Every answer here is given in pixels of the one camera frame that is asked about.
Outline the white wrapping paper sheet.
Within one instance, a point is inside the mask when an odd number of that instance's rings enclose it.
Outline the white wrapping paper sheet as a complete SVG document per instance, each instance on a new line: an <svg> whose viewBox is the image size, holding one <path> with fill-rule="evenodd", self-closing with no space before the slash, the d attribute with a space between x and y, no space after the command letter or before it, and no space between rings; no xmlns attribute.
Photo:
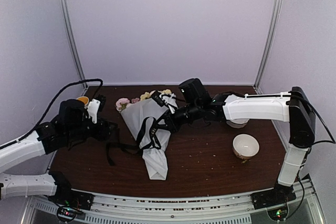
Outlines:
<svg viewBox="0 0 336 224"><path fill-rule="evenodd" d="M166 111L153 99L139 101L121 112L130 133L140 148L149 179L166 180L168 173L165 150L171 133L157 128L157 119Z"/></svg>

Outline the large yellow flower bunch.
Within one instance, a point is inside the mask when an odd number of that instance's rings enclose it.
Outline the large yellow flower bunch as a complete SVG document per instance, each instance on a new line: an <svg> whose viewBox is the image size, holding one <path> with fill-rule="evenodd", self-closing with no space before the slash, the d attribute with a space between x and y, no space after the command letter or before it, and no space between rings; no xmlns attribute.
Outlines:
<svg viewBox="0 0 336 224"><path fill-rule="evenodd" d="M143 101L153 97L154 95L161 95L161 94L172 94L172 91L170 89L165 89L165 90L153 90L151 92L145 92L142 95L140 95L140 100Z"/></svg>

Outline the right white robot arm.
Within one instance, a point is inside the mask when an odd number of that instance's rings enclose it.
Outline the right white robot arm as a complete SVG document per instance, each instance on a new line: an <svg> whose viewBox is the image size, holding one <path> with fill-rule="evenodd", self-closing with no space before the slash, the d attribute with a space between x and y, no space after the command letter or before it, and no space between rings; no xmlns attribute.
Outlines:
<svg viewBox="0 0 336 224"><path fill-rule="evenodd" d="M300 87L289 92L267 95L238 94L225 92L211 97L200 79L191 78L179 85L185 105L177 108L168 101L169 94L153 92L151 97L159 106L168 110L159 118L157 128L177 132L183 124L198 119L207 121L226 121L245 125L249 120L273 120L288 122L290 140L288 150L276 187L269 192L272 203L279 204L289 196L289 187L296 180L304 158L315 141L317 113L313 111L307 97Z"/></svg>

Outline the pink flower stem two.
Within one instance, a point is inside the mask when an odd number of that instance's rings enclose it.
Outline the pink flower stem two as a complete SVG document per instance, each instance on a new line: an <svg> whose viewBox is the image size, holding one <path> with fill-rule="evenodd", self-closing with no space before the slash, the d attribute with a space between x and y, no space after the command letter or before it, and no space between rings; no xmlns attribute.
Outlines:
<svg viewBox="0 0 336 224"><path fill-rule="evenodd" d="M140 101L140 98L133 98L131 100L129 100L128 98L120 98L116 101L115 103L115 107L116 110L120 113L123 110L125 110L126 108L128 108L129 106L137 103Z"/></svg>

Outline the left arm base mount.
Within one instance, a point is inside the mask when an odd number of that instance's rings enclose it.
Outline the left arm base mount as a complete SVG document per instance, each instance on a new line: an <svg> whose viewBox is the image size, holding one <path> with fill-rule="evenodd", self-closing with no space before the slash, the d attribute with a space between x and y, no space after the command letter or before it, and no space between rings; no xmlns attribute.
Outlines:
<svg viewBox="0 0 336 224"><path fill-rule="evenodd" d="M69 183L57 185L56 193L47 197L57 206L56 217L60 222L70 223L77 217L85 217L84 210L90 210L94 195L77 191Z"/></svg>

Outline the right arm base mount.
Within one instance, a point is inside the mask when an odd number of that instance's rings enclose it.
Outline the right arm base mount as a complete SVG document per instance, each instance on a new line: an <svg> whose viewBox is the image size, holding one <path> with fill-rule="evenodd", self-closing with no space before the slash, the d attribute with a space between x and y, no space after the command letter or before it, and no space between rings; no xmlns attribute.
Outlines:
<svg viewBox="0 0 336 224"><path fill-rule="evenodd" d="M266 209L268 217L273 221L285 221L289 215L288 201L295 200L293 185L290 187L275 183L269 190L251 194L254 209Z"/></svg>

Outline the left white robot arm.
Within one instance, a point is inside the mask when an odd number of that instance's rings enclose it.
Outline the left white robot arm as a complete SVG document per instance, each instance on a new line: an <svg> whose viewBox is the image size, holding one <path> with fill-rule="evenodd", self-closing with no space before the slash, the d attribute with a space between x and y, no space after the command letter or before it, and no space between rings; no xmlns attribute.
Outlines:
<svg viewBox="0 0 336 224"><path fill-rule="evenodd" d="M76 99L62 101L59 113L50 122L38 124L30 133L1 145L1 199L44 195L71 205L76 197L61 172L42 175L10 175L5 172L29 159L48 155L61 148L71 149L87 139L109 142L119 136L116 123L98 116L102 103L88 104Z"/></svg>

